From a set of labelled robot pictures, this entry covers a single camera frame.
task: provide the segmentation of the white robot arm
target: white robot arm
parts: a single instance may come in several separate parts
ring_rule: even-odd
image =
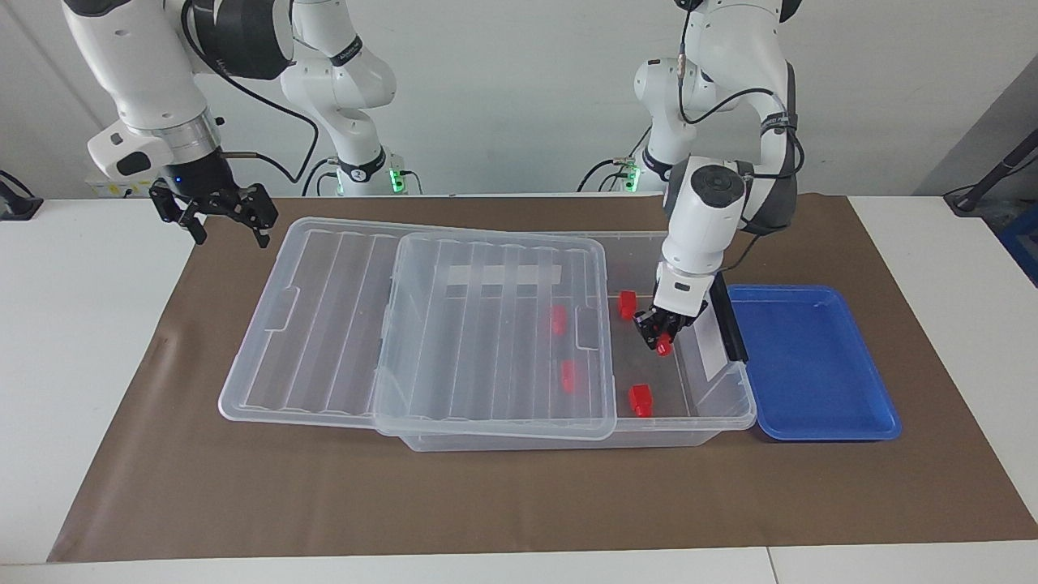
[[[786,0],[679,0],[688,18],[690,63],[656,59],[643,64],[635,92],[652,114],[647,145],[637,152],[639,189],[665,185],[668,232],[657,268],[653,306],[635,324],[661,354],[707,307],[725,249],[739,228],[767,234],[785,228],[796,204],[796,88],[793,68],[777,43],[780,20],[799,2]],[[679,78],[684,91],[679,91]],[[717,101],[719,88],[730,99]],[[685,110],[731,109],[736,99],[757,110],[761,162],[689,156],[696,119]]]
[[[331,136],[342,193],[402,192],[403,161],[382,145],[375,122],[360,111],[397,94],[389,65],[364,48],[340,0],[295,0],[292,17],[297,58],[281,75],[281,88]]]
[[[292,101],[312,105],[307,110],[332,134],[340,168],[351,184],[363,185],[348,193],[401,190],[388,180],[390,155],[378,163],[383,150],[374,123],[359,111],[342,109],[388,103],[395,81],[384,62],[360,50],[340,1],[63,0],[63,10],[118,110],[119,119],[87,144],[94,163],[115,179],[140,179],[158,170],[149,194],[160,217],[188,229],[196,243],[206,239],[196,213],[225,215],[249,226],[261,246],[269,241],[277,210],[263,185],[242,188],[235,182],[220,148],[218,119],[194,75],[276,79],[293,64],[290,16],[299,19],[302,41],[330,51],[331,61],[322,56],[315,71],[327,73],[309,74],[305,57],[282,84]],[[334,43],[342,46],[332,50]],[[360,178],[361,171],[368,175]]]

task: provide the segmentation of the red object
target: red object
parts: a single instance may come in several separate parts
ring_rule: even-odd
[[[566,307],[563,305],[551,307],[551,334],[555,337],[566,335]]]
[[[652,418],[652,391],[648,384],[631,386],[627,392],[627,397],[631,401],[631,410],[638,418]]]
[[[624,321],[634,321],[634,313],[638,310],[638,298],[634,291],[624,289],[620,294],[620,318]]]
[[[576,366],[573,360],[563,362],[559,377],[562,378],[564,392],[572,394],[576,391]]]
[[[659,339],[656,340],[656,353],[659,354],[659,357],[666,357],[671,355],[671,352],[673,351],[674,345],[671,344],[671,335],[663,333],[659,336]]]

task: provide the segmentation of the green indicator light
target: green indicator light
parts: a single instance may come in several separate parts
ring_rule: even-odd
[[[634,192],[638,190],[638,178],[641,176],[641,168],[637,166],[631,166],[627,170],[627,182],[624,183],[624,189],[627,192]]]
[[[393,192],[404,192],[404,177],[400,175],[400,170],[390,168],[389,180],[392,182]]]

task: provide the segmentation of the brown paper mat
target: brown paper mat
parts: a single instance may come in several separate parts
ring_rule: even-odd
[[[278,200],[296,218],[500,229],[662,229],[656,197]],[[211,220],[50,561],[1038,538],[848,201],[804,195],[731,282],[846,298],[901,416],[878,444],[413,453],[374,432],[236,423],[216,409],[274,261]],[[740,239],[732,249],[738,253]]]

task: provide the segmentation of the blue plastic tray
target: blue plastic tray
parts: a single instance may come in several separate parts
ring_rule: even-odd
[[[839,291],[730,285],[757,421],[781,441],[881,441],[901,421]]]

